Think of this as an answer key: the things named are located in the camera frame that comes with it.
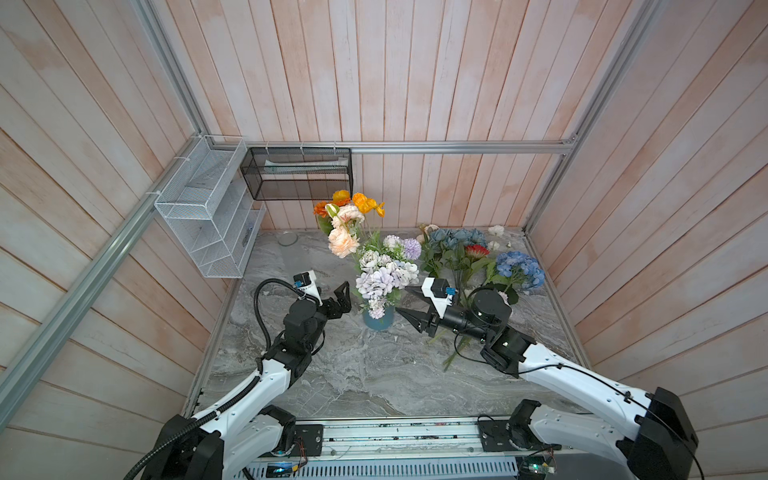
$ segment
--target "lavender hydrangea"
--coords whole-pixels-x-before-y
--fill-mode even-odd
[[[403,255],[406,260],[416,260],[422,254],[422,245],[415,238],[406,238],[402,241]]]

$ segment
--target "metal rail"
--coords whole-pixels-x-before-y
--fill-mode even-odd
[[[192,148],[194,141],[197,141],[197,138],[193,137],[187,141],[179,157],[183,157]],[[179,157],[126,216],[118,231],[72,283],[69,291],[56,303],[32,338],[0,376],[0,432],[22,406],[86,312],[107,286],[114,272],[147,229],[156,211],[154,192],[162,190],[173,176],[173,172],[184,162],[184,159]]]
[[[260,148],[349,148],[353,154],[567,154],[566,141],[251,141]]]
[[[530,233],[536,228],[536,223],[541,219],[541,215],[549,204],[549,200],[557,190],[558,185],[568,171],[568,168],[573,163],[574,158],[578,155],[581,145],[584,143],[584,139],[589,136],[589,133],[594,128],[600,114],[605,109],[605,106],[613,96],[613,93],[621,83],[621,80],[623,80],[624,76],[627,74],[627,70],[632,65],[632,61],[637,57],[640,47],[650,35],[652,24],[658,18],[659,14],[666,8],[668,2],[669,0],[645,0],[645,3],[641,6],[626,37],[621,42],[621,48],[611,62],[611,66],[608,67],[608,70],[598,87],[597,93],[590,101],[584,117],[576,127],[575,134],[571,138],[574,142],[573,148],[569,152],[566,152],[566,155],[560,160],[557,167],[554,168],[554,172],[549,178],[544,190],[541,192],[541,196],[536,200],[536,204],[534,205],[533,210],[531,210],[531,216],[523,227],[523,230],[526,233]]]

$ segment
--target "gray marble surface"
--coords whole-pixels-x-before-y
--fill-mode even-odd
[[[340,259],[328,250],[319,231],[297,232],[306,258],[328,296],[344,280],[354,285],[356,271],[351,258]],[[240,292],[230,314],[219,351],[213,362],[199,409],[215,402],[258,365],[263,336],[253,313],[253,291],[266,278],[287,280],[275,232],[259,233],[250,256]],[[398,232],[415,237],[417,230]],[[501,244],[499,251],[525,251],[521,233],[507,230],[488,240]],[[267,285],[260,296],[262,317],[274,337],[284,313],[295,296],[277,285]],[[426,305],[404,294],[401,306],[426,310]],[[509,319],[516,329],[532,335],[549,348],[573,359],[560,320],[542,290],[520,295]],[[549,390],[514,379],[480,363],[457,358],[447,371],[442,365],[453,353],[451,333],[430,341],[426,334],[396,314],[386,331],[365,327],[357,297],[353,309],[326,326],[326,342],[304,375],[274,400],[300,419],[361,418],[382,416],[509,415],[522,399],[534,399],[555,408],[579,411],[567,399]],[[462,351],[479,359],[480,343],[472,340]]]

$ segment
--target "vase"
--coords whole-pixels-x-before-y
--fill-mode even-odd
[[[395,321],[395,306],[390,305],[384,308],[384,316],[375,319],[368,314],[368,310],[363,310],[362,321],[366,326],[373,330],[386,330]]]

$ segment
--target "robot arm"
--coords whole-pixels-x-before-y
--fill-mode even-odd
[[[479,339],[481,356],[490,366],[594,413],[560,412],[524,400],[507,422],[509,438],[519,448],[569,445],[625,464],[640,480],[688,478],[698,438],[672,392],[659,388],[650,394],[562,358],[510,327],[511,308],[494,290],[475,290],[464,308],[455,305],[455,290],[444,279],[427,278],[420,288],[406,288],[429,303],[426,313],[397,309],[419,332],[435,336],[437,327],[444,326]]]

